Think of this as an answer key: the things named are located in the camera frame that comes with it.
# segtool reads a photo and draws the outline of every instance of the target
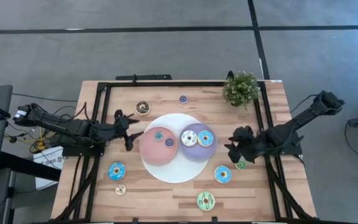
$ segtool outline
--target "potted plant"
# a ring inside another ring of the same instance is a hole
[[[223,87],[223,97],[233,106],[247,105],[258,98],[260,87],[258,80],[252,73],[232,71],[227,75],[227,82]]]

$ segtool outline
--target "purple plate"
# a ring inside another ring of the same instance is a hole
[[[209,131],[214,136],[214,142],[209,147],[203,147],[198,143],[196,143],[194,146],[191,147],[185,146],[181,141],[181,134],[187,130],[194,131],[197,134],[197,136],[198,133],[202,131]],[[214,132],[211,130],[211,128],[209,128],[205,124],[195,123],[195,124],[188,125],[183,129],[183,131],[180,133],[179,136],[179,144],[181,150],[183,151],[184,155],[187,158],[195,161],[205,161],[215,153],[218,142],[217,142],[217,137],[214,135]]]

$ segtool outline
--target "wooden table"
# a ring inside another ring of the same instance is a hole
[[[287,122],[291,119],[291,115],[283,83],[268,80],[265,83],[274,124]],[[83,82],[77,111],[83,107],[84,102],[87,102],[89,105],[87,113],[91,116],[97,84],[97,81]],[[254,105],[249,105],[248,110],[241,106],[233,107],[224,101],[221,92],[222,87],[213,86],[112,88],[107,123],[114,121],[114,112],[117,109],[122,109],[125,114],[135,113],[135,105],[140,100],[145,100],[151,104],[152,109],[147,116],[135,115],[135,119],[139,119],[140,122],[130,127],[129,134],[143,131],[159,116],[184,113],[214,130],[218,138],[218,148],[200,175],[181,184],[168,184],[154,178],[146,171],[140,159],[138,139],[131,152],[126,152],[123,140],[112,141],[100,160],[91,221],[131,222],[133,217],[138,217],[140,222],[201,222],[211,221],[213,216],[218,217],[219,221],[274,220],[263,158],[256,159],[255,164],[248,164],[246,170],[237,170],[227,156],[227,149],[223,146],[229,143],[227,138],[239,126],[249,125],[255,132],[259,129]],[[187,95],[190,101],[184,105],[180,104],[178,102],[180,95]],[[259,101],[266,128],[268,125],[263,101],[261,98]],[[100,119],[102,107],[101,103],[98,119]],[[78,118],[85,119],[85,116],[81,114]],[[52,218],[59,215],[68,204],[76,161],[77,157],[65,160]],[[115,161],[123,162],[127,169],[125,177],[117,182],[107,175],[109,166]],[[282,161],[289,191],[306,212],[315,216],[305,168],[293,156],[282,156]],[[226,185],[214,179],[213,170],[218,165],[228,166],[232,171],[232,179]],[[79,181],[80,172],[81,166],[78,169],[76,183]],[[118,184],[124,184],[127,187],[125,196],[116,195],[115,188]],[[196,197],[202,191],[209,191],[215,196],[215,207],[209,212],[202,212],[197,207]],[[282,195],[278,189],[277,192],[281,215],[284,217]],[[85,215],[87,198],[86,192],[80,217]]]

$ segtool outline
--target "white donut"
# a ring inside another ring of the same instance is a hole
[[[184,131],[180,138],[181,142],[187,147],[194,146],[197,143],[197,134],[192,130]]]

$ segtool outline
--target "small purple donut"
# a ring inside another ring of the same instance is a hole
[[[187,101],[188,101],[187,96],[182,95],[182,96],[179,97],[179,102],[180,103],[187,103]]]
[[[172,138],[167,138],[167,140],[165,140],[165,146],[167,147],[173,147],[174,144],[175,143]]]

